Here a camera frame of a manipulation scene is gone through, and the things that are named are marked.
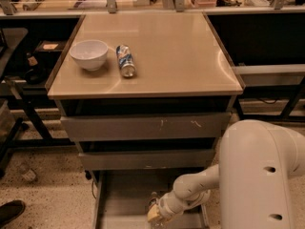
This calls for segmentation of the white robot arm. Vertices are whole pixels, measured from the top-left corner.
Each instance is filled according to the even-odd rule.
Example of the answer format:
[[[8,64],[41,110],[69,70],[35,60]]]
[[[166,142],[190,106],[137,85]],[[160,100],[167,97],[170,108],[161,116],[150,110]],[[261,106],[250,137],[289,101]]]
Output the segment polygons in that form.
[[[288,179],[305,174],[305,136],[259,120],[230,126],[219,160],[178,177],[150,206],[149,223],[165,224],[220,192],[222,229],[295,229]]]

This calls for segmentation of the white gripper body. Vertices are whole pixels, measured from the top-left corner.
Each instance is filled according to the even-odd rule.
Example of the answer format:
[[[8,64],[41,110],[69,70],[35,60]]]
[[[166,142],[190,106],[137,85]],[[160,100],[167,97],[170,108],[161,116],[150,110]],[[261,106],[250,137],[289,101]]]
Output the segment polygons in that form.
[[[210,195],[210,190],[194,195],[179,194],[178,192],[170,191],[158,201],[158,213],[165,220],[173,219],[182,215],[187,210],[206,203]]]

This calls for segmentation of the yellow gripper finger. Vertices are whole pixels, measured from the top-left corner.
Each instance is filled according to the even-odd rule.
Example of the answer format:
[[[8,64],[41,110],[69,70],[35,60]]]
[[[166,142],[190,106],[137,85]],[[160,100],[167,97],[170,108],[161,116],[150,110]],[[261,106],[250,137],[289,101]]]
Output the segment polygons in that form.
[[[159,208],[157,204],[154,204],[148,214],[147,214],[147,220],[149,223],[152,222],[158,222],[161,221],[163,219],[162,215],[160,214]]]

